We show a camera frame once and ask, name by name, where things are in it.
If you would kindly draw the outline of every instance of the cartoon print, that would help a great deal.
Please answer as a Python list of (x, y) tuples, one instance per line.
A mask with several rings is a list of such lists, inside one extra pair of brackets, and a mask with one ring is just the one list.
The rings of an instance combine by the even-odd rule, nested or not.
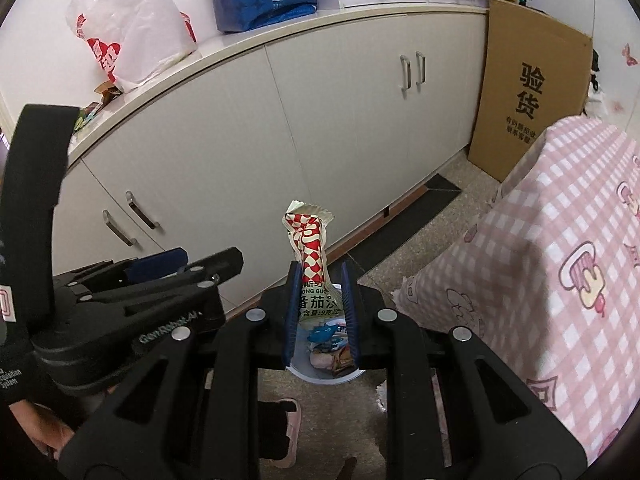
[(631, 55), (631, 46), (628, 43), (622, 49), (622, 55), (626, 57), (626, 64), (628, 66), (635, 66), (638, 64), (636, 58)]
[(598, 450), (598, 456), (606, 451), (607, 447), (609, 447), (613, 442), (613, 439), (618, 436), (618, 433), (620, 433), (620, 429), (616, 428), (607, 435), (607, 437), (604, 439), (604, 442), (602, 443), (602, 446), (600, 446), (600, 449)]
[(478, 224), (473, 224), (465, 234), (465, 243), (470, 244), (478, 234)]
[(564, 261), (558, 272), (561, 285), (566, 290), (578, 292), (582, 306), (605, 315), (604, 273), (596, 264), (596, 247), (591, 242), (580, 245)]
[(540, 399), (542, 404), (548, 407), (552, 412), (558, 409), (556, 406), (556, 386), (558, 386), (557, 375), (542, 381), (527, 379), (525, 382), (529, 389)]
[(484, 320), (474, 309), (468, 295), (448, 288), (447, 299), (458, 322), (471, 329), (478, 337), (484, 337)]
[(631, 264), (634, 267), (640, 267), (640, 254), (638, 254), (638, 247), (631, 246), (627, 244), (623, 244), (626, 251), (629, 253), (629, 258), (631, 258)]
[(625, 107), (623, 107), (620, 101), (612, 101), (611, 109), (615, 114), (623, 114), (625, 112)]
[(629, 208), (631, 214), (640, 219), (640, 206), (636, 201), (636, 197), (634, 197), (634, 194), (631, 192), (629, 184), (626, 182), (620, 182), (620, 184), (618, 184), (616, 193), (618, 194), (618, 197), (622, 201), (622, 203), (626, 204), (626, 206)]

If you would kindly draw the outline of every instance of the hand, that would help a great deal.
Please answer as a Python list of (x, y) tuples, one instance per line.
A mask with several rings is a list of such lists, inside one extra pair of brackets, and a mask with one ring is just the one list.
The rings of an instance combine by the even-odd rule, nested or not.
[(62, 448), (74, 436), (73, 430), (57, 418), (49, 408), (33, 404), (28, 400), (20, 400), (11, 404), (9, 408), (36, 447), (43, 453), (51, 448), (55, 460), (59, 458)]

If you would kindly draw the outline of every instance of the black mat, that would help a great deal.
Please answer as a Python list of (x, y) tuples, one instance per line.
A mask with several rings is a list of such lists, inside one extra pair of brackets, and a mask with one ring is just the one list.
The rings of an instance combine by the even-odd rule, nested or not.
[(352, 260), (358, 278), (361, 277), (436, 218), (462, 192), (439, 174), (425, 186), (429, 190), (424, 195), (329, 266), (329, 275), (334, 283), (340, 283), (340, 267), (345, 259)]

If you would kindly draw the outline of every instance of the cabinet handle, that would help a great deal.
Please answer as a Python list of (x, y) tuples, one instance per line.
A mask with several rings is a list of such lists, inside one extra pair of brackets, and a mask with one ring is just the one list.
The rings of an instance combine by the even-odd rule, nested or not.
[(415, 51), (415, 57), (418, 58), (418, 70), (420, 70), (420, 60), (422, 60), (422, 81), (416, 82), (416, 84), (421, 85), (427, 81), (427, 58), (418, 50)]
[(111, 231), (113, 231), (113, 233), (120, 240), (122, 240), (124, 243), (126, 243), (129, 247), (131, 247), (132, 245), (135, 245), (135, 244), (138, 243), (138, 241), (135, 238), (127, 238), (127, 235), (124, 234), (118, 228), (118, 226), (114, 223), (113, 218), (111, 217), (110, 213), (106, 209), (102, 212), (102, 218), (104, 219), (104, 223), (107, 225), (107, 227), (109, 229), (111, 229)]
[(155, 229), (156, 227), (160, 227), (160, 222), (152, 222), (151, 219), (145, 215), (145, 213), (140, 209), (140, 206), (136, 204), (136, 199), (133, 198), (133, 193), (127, 191), (127, 204), (133, 210), (133, 212), (140, 217), (140, 219), (149, 227), (149, 229)]
[(406, 86), (403, 86), (402, 90), (409, 90), (411, 88), (411, 61), (407, 56), (400, 56), (400, 61), (406, 66)]

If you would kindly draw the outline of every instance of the cardboard box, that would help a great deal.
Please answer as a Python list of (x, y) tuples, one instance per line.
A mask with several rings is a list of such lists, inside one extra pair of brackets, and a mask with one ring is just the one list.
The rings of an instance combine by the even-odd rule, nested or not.
[(582, 113), (592, 57), (589, 36), (542, 12), (491, 0), (469, 161), (502, 182), (547, 127)]

